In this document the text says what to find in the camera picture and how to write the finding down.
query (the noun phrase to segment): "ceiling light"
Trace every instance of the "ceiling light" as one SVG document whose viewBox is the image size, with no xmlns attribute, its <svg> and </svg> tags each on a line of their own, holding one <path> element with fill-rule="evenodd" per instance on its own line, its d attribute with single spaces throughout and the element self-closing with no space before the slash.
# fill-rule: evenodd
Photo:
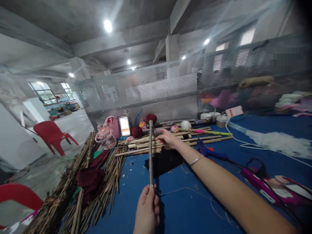
<svg viewBox="0 0 312 234">
<path fill-rule="evenodd" d="M 210 39 L 207 39 L 207 40 L 204 42 L 204 45 L 207 45 L 209 42 L 210 42 Z"/>
<path fill-rule="evenodd" d="M 105 28 L 106 32 L 110 33 L 112 31 L 113 27 L 112 27 L 111 22 L 109 20 L 104 21 L 104 28 Z"/>
</svg>

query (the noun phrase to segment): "red yarn ball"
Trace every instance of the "red yarn ball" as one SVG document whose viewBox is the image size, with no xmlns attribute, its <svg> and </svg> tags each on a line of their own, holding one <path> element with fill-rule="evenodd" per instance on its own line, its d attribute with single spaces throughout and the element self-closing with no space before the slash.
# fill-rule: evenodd
<svg viewBox="0 0 312 234">
<path fill-rule="evenodd" d="M 134 138 L 139 138 L 143 136 L 143 130 L 139 126 L 133 126 L 131 129 L 131 133 Z"/>
<path fill-rule="evenodd" d="M 153 123 L 156 123 L 157 121 L 157 116 L 154 114 L 148 114 L 145 118 L 146 123 L 148 123 L 150 120 L 153 121 Z"/>
</svg>

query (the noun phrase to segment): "blue table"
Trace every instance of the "blue table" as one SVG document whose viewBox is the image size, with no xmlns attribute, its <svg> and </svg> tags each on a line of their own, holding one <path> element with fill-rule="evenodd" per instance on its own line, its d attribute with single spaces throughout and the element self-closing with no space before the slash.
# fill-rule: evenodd
<svg viewBox="0 0 312 234">
<path fill-rule="evenodd" d="M 312 140 L 312 121 L 307 116 L 298 118 L 290 116 L 243 116 L 241 120 L 235 123 L 249 130 L 262 133 L 277 131 Z M 211 128 L 213 131 L 226 131 L 225 128 L 219 128 L 216 125 Z M 231 132 L 240 140 L 254 143 L 249 137 L 236 130 L 231 129 Z M 207 147 L 213 147 L 216 152 L 226 153 L 231 160 L 242 165 L 245 165 L 251 158 L 258 158 L 265 163 L 269 176 L 284 175 L 308 188 L 312 187 L 312 180 L 307 176 L 311 174 L 310 167 L 280 153 L 241 148 L 240 144 L 240 142 L 232 139 L 208 144 Z M 120 192 L 116 194 L 110 215 L 106 214 L 99 220 L 97 226 L 90 227 L 87 231 L 88 234 L 126 234 L 133 232 L 137 201 L 143 187 L 149 183 L 149 173 L 143 167 L 146 159 L 148 159 L 148 154 L 128 156 L 121 173 Z M 237 167 L 220 160 L 214 160 L 246 183 L 239 174 Z M 303 161 L 312 164 L 311 160 L 303 159 Z M 183 165 L 183 168 L 191 172 L 186 165 Z M 156 183 L 163 194 L 189 187 L 209 198 L 213 198 L 196 176 L 187 174 L 180 166 L 171 173 L 160 176 Z M 225 209 L 219 203 L 212 203 L 215 211 L 223 219 L 213 211 L 210 200 L 191 190 L 184 189 L 161 197 L 162 225 L 158 227 L 156 233 L 193 233 L 194 231 L 196 233 L 243 233 L 237 223 L 231 225 L 226 220 Z M 280 208 L 276 208 L 276 210 L 285 216 Z M 234 221 L 230 214 L 228 216 L 230 221 Z"/>
</svg>

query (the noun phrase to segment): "white cable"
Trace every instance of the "white cable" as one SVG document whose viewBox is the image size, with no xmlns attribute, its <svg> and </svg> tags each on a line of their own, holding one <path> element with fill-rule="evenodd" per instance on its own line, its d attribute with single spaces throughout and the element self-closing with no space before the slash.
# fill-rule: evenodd
<svg viewBox="0 0 312 234">
<path fill-rule="evenodd" d="M 256 149 L 256 150 L 259 150 L 259 149 L 261 149 L 261 150 L 270 150 L 270 149 L 264 148 L 264 147 L 262 147 L 262 146 L 260 146 L 260 145 L 251 144 L 251 143 L 247 143 L 247 142 L 245 142 L 245 141 L 241 141 L 241 140 L 236 139 L 236 138 L 233 136 L 233 134 L 230 132 L 230 130 L 228 129 L 228 125 L 227 125 L 227 124 L 228 124 L 228 122 L 230 121 L 230 118 L 231 118 L 231 117 L 228 116 L 227 122 L 225 123 L 225 127 L 226 127 L 228 133 L 231 134 L 231 136 L 232 136 L 235 140 L 244 143 L 244 144 L 241 144 L 240 147 L 249 148 L 249 149 Z M 294 159 L 294 160 L 296 160 L 296 161 L 298 161 L 298 162 L 301 162 L 301 163 L 303 163 L 303 164 L 305 164 L 305 165 L 307 165 L 307 166 L 309 166 L 309 167 L 312 167 L 310 164 L 307 164 L 307 163 L 305 163 L 305 162 L 303 162 L 303 161 L 301 161 L 301 160 L 299 160 L 299 159 L 296 159 L 296 158 L 294 158 L 294 157 L 292 157 L 292 156 L 289 156 L 289 155 L 287 155 L 287 154 L 285 154 L 285 153 L 283 153 L 283 152 L 281 152 L 281 151 L 277 151 L 277 152 L 278 152 L 278 153 L 281 153 L 281 154 L 283 154 L 283 155 L 285 155 L 285 156 L 287 156 L 287 157 L 289 157 L 289 158 L 292 158 L 292 159 Z"/>
<path fill-rule="evenodd" d="M 211 204 L 212 209 L 214 210 L 214 212 L 215 212 L 221 219 L 227 221 L 227 222 L 228 222 L 230 225 L 232 225 L 232 226 L 233 226 L 233 224 L 235 224 L 235 222 L 229 220 L 228 214 L 227 214 L 226 211 L 225 211 L 226 219 L 223 218 L 221 215 L 218 214 L 218 212 L 214 209 L 214 206 L 212 205 L 212 202 L 216 202 L 214 199 L 209 198 L 209 197 L 207 197 L 207 196 L 205 196 L 205 195 L 203 195 L 203 194 L 201 194 L 201 193 L 199 193 L 199 192 L 197 192 L 197 191 L 195 191 L 195 190 L 193 190 L 193 189 L 191 189 L 191 188 L 189 188 L 189 187 L 184 187 L 184 188 L 181 188 L 181 189 L 178 189 L 178 190 L 175 190 L 175 191 L 172 191 L 172 192 L 164 193 L 164 194 L 160 194 L 157 190 L 155 190 L 155 191 L 156 191 L 156 193 L 157 193 L 160 197 L 163 197 L 163 196 L 166 196 L 166 195 L 168 195 L 168 194 L 181 191 L 181 190 L 183 190 L 183 189 L 189 189 L 189 190 L 191 190 L 191 191 L 193 191 L 193 192 L 195 192 L 195 193 L 197 193 L 197 194 L 203 196 L 204 198 L 210 200 L 210 204 Z"/>
</svg>

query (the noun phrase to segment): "white ball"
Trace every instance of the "white ball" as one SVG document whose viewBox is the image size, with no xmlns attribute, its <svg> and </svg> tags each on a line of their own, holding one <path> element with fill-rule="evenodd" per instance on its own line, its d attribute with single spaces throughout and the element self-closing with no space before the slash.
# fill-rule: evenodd
<svg viewBox="0 0 312 234">
<path fill-rule="evenodd" d="M 182 121 L 181 127 L 182 128 L 186 128 L 186 129 L 191 129 L 192 125 L 191 125 L 191 123 L 189 121 Z"/>
</svg>

